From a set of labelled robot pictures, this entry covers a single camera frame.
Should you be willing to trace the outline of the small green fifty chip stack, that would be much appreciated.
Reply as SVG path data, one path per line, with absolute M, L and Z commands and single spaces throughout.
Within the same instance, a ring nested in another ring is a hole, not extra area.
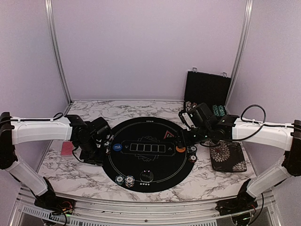
M 109 141 L 107 141 L 107 142 L 105 142 L 104 143 L 104 145 L 103 146 L 105 146 L 105 147 L 108 147 L 110 145 L 110 142 Z

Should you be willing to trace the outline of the blue small blind button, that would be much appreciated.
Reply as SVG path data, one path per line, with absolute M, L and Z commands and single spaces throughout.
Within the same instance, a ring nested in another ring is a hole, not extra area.
M 114 150 L 114 151 L 116 151 L 116 152 L 119 152 L 119 151 L 121 151 L 122 150 L 122 144 L 118 144 L 118 143 L 116 143 L 116 144 L 114 144 L 113 146 L 112 146 L 112 149 Z

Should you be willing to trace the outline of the orange big blind button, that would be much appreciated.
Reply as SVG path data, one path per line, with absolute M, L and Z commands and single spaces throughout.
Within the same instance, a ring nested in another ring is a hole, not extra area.
M 178 146 L 176 147 L 176 151 L 179 153 L 184 153 L 186 151 L 185 147 L 179 148 Z

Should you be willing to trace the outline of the clear round dealer button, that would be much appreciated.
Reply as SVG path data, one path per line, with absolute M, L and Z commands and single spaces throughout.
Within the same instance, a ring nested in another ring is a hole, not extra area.
M 140 180 L 144 183 L 150 183 L 154 179 L 154 174 L 150 170 L 144 170 L 140 173 Z

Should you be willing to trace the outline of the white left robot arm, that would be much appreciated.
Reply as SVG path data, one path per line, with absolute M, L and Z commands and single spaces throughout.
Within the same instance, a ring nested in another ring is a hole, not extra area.
M 75 114 L 57 113 L 52 118 L 14 117 L 10 112 L 0 114 L 0 168 L 17 181 L 27 186 L 37 202 L 54 210 L 59 206 L 60 198 L 51 183 L 40 176 L 27 163 L 28 157 L 20 154 L 33 148 L 33 153 L 42 151 L 42 146 L 51 141 L 70 141 L 80 148 L 84 161 L 92 160 L 101 145 L 109 140 L 111 133 L 108 122 L 99 117 L 93 121 L 84 121 Z

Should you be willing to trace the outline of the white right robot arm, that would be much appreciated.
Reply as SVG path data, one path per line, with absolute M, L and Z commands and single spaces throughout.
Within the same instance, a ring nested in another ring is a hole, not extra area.
M 211 142 L 243 142 L 247 146 L 252 163 L 260 163 L 259 152 L 264 151 L 269 166 L 263 167 L 259 175 L 244 182 L 233 199 L 218 204 L 219 209 L 243 211 L 256 198 L 273 186 L 290 177 L 301 175 L 301 121 L 272 123 L 265 118 L 251 120 L 242 115 L 226 114 L 217 118 L 207 104 L 201 103 L 189 111 L 179 112 L 186 126 L 178 133 L 177 145 L 189 147 Z M 282 154 L 271 154 L 272 150 Z

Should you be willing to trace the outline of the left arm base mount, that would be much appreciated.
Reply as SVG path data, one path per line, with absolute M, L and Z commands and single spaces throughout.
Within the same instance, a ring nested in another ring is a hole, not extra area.
M 33 191 L 32 194 L 35 197 L 34 205 L 43 209 L 51 210 L 54 215 L 72 214 L 74 210 L 75 200 L 57 196 L 52 189 L 48 189 L 42 195 L 36 195 Z

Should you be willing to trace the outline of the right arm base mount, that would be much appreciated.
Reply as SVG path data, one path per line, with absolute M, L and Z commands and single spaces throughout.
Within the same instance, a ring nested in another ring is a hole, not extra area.
M 220 200 L 216 203 L 215 209 L 221 216 L 252 210 L 258 207 L 256 198 L 248 193 L 238 194 L 235 198 Z

